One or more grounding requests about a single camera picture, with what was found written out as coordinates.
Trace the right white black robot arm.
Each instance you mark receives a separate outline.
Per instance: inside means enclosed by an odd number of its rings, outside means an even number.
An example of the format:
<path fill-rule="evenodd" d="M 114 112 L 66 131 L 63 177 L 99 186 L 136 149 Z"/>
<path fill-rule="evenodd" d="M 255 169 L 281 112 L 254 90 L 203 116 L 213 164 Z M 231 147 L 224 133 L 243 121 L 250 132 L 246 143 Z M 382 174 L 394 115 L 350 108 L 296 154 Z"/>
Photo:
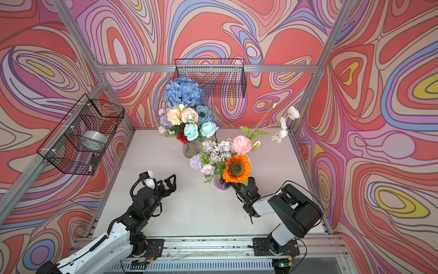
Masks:
<path fill-rule="evenodd" d="M 261 196 L 255 179 L 234 183 L 236 196 L 251 219 L 275 214 L 280 224 L 265 238 L 267 250 L 279 253 L 290 241 L 302 239 L 323 218 L 321 207 L 287 180 L 278 191 Z"/>

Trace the cream peach rose bunch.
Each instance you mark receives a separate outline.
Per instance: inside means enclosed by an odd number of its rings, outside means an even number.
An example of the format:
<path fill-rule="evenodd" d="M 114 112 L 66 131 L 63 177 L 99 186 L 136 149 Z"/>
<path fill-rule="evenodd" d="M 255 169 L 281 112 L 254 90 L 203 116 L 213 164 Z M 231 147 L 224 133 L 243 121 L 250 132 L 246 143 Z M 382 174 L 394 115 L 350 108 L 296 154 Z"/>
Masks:
<path fill-rule="evenodd" d="M 170 109 L 166 114 L 167 120 L 173 126 L 179 126 L 186 123 L 198 124 L 199 116 L 195 109 L 179 104 Z"/>

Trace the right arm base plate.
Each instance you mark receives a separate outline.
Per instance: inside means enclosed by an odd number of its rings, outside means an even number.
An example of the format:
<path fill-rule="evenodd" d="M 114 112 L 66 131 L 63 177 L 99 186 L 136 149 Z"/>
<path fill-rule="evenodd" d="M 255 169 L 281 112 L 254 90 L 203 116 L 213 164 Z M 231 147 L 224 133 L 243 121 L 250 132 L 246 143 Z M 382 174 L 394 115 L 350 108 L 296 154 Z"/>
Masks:
<path fill-rule="evenodd" d="M 253 243 L 248 245 L 256 256 L 288 256 L 295 258 L 300 255 L 300 249 L 296 240 L 291 240 L 285 245 L 278 244 L 270 237 L 255 237 Z"/>

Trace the red flower stem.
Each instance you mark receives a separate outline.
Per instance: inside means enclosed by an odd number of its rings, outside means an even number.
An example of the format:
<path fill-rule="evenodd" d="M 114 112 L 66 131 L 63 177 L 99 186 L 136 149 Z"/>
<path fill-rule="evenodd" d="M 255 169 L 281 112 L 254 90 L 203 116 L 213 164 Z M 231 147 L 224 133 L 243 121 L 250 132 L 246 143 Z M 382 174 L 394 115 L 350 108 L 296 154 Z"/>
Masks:
<path fill-rule="evenodd" d="M 179 140 L 183 144 L 188 144 L 190 141 L 184 135 L 184 131 L 180 131 L 180 133 L 176 136 L 177 140 Z"/>

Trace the orange flower stem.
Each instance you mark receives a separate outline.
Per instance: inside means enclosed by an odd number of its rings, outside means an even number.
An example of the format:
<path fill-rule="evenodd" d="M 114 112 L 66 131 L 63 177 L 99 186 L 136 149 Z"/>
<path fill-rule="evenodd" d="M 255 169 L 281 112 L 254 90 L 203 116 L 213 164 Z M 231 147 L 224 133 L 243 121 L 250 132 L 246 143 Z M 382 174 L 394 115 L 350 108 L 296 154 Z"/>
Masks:
<path fill-rule="evenodd" d="M 218 162 L 214 175 L 225 183 L 240 183 L 247 186 L 250 172 L 251 165 L 248 156 L 237 154 L 226 162 Z"/>

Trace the white blossom branch stem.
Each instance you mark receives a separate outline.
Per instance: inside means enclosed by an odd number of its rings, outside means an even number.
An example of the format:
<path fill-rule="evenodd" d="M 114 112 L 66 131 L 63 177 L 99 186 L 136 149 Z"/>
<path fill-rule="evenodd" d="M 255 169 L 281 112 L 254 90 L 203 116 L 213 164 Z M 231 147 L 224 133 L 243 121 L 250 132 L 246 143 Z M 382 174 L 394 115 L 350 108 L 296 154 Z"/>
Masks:
<path fill-rule="evenodd" d="M 257 138 L 260 136 L 269 135 L 269 132 L 267 132 L 267 130 L 271 128 L 279 129 L 276 134 L 272 135 L 271 140 L 277 143 L 281 143 L 281 141 L 289 133 L 287 126 L 288 121 L 295 121 L 300 117 L 300 112 L 294 106 L 290 106 L 287 109 L 286 114 L 281 116 L 279 121 L 274 124 L 261 127 L 262 121 L 259 121 L 254 129 L 240 126 L 240 130 L 243 132 L 243 135 L 239 135 L 234 138 L 233 148 L 238 154 L 245 154 L 248 153 L 250 150 L 258 149 L 260 147 L 260 141 L 257 140 Z"/>

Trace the white purple mixed bouquet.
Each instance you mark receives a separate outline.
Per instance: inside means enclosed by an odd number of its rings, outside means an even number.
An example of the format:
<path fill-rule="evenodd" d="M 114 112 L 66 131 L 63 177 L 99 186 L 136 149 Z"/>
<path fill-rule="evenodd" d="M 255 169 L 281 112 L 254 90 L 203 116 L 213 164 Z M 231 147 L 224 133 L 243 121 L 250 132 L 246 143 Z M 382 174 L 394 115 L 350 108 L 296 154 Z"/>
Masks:
<path fill-rule="evenodd" d="M 159 116 L 159 127 L 158 131 L 161 136 L 164 137 L 173 137 L 175 135 L 174 131 L 171 131 L 172 123 L 167 118 L 167 110 L 165 108 L 161 108 L 158 111 Z"/>

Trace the blue purple glass vase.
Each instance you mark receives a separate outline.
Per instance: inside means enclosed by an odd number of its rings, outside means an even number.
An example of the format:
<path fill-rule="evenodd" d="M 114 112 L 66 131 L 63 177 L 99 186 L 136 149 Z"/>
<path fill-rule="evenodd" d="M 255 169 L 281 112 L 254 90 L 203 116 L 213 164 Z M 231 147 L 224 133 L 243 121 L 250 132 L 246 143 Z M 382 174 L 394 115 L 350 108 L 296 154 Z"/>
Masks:
<path fill-rule="evenodd" d="M 231 188 L 231 186 L 230 186 L 229 183 L 227 183 L 225 180 L 223 180 L 222 177 L 217 177 L 217 176 L 214 177 L 214 185 L 215 185 L 219 190 L 222 190 L 222 191 L 225 191 L 225 190 Z"/>

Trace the white green flower bunch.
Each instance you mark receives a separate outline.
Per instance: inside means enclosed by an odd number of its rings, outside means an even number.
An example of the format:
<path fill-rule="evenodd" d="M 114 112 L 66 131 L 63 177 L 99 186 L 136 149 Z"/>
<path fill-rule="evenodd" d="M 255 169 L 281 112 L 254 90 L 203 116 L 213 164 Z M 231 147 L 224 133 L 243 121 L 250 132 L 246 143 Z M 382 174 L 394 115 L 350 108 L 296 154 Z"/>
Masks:
<path fill-rule="evenodd" d="M 205 183 L 214 181 L 218 162 L 226 162 L 238 154 L 233 148 L 233 140 L 234 138 L 228 138 L 221 142 L 205 141 L 200 153 L 190 158 L 190 166 L 202 173 Z"/>

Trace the clear ribbed glass vase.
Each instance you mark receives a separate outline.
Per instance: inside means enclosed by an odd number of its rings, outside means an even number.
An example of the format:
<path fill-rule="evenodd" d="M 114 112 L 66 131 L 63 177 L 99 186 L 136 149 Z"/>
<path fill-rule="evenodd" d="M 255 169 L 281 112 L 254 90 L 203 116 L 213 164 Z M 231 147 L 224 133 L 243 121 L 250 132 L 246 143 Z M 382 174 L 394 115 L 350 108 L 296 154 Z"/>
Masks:
<path fill-rule="evenodd" d="M 198 140 L 193 140 L 188 143 L 183 144 L 183 154 L 186 158 L 191 158 L 195 155 L 198 155 L 202 149 L 203 145 Z"/>

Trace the blue hydrangea flower stem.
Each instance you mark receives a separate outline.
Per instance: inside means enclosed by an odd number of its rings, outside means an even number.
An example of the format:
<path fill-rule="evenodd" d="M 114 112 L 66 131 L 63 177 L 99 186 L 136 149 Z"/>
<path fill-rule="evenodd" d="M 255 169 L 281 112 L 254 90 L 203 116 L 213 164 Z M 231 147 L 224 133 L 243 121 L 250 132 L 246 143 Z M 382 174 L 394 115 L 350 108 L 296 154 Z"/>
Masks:
<path fill-rule="evenodd" d="M 163 98 L 168 108 L 184 105 L 185 107 L 195 107 L 200 103 L 203 95 L 200 85 L 187 77 L 176 78 L 167 83 Z"/>

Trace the teal rose flower stem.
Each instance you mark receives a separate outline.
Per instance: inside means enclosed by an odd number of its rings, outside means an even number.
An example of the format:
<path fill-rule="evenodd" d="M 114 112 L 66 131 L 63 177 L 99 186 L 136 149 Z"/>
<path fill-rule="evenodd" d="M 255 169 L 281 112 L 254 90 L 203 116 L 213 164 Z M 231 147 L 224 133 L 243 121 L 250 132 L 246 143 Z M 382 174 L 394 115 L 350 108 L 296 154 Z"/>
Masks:
<path fill-rule="evenodd" d="M 216 115 L 206 102 L 199 103 L 196 108 L 196 113 L 198 114 L 198 124 L 202 125 L 206 122 L 214 122 L 216 120 Z"/>

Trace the pale teal flower stem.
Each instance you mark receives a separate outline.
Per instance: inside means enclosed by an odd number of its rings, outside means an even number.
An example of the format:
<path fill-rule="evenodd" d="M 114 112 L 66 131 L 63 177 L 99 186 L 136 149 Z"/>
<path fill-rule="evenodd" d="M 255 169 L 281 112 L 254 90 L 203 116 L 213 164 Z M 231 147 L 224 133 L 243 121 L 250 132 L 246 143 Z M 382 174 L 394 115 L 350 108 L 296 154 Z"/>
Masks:
<path fill-rule="evenodd" d="M 205 140 L 213 137 L 219 129 L 215 122 L 205 122 L 202 125 L 187 123 L 182 130 L 182 134 L 188 141 Z"/>

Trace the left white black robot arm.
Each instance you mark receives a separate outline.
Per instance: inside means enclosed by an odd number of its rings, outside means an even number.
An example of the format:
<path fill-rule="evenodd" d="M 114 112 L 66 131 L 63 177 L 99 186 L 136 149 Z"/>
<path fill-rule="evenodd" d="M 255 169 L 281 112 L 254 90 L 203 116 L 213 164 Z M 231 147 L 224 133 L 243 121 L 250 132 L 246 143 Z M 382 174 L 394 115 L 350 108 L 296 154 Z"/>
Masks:
<path fill-rule="evenodd" d="M 105 233 L 72 255 L 45 262 L 38 274 L 103 274 L 115 263 L 134 257 L 149 265 L 162 256 L 163 239 L 148 240 L 142 232 L 151 218 L 163 211 L 162 200 L 177 189 L 176 175 L 157 181 L 151 171 L 143 172 L 130 189 L 132 204 L 113 219 Z"/>

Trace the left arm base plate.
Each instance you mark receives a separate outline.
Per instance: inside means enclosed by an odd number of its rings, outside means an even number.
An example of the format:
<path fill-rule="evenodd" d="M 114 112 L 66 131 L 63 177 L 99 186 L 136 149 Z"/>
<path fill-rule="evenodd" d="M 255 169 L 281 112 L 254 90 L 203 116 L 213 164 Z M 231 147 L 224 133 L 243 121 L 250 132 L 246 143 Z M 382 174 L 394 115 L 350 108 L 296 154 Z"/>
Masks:
<path fill-rule="evenodd" d="M 164 239 L 143 239 L 133 245 L 131 257 L 157 259 L 162 256 Z"/>

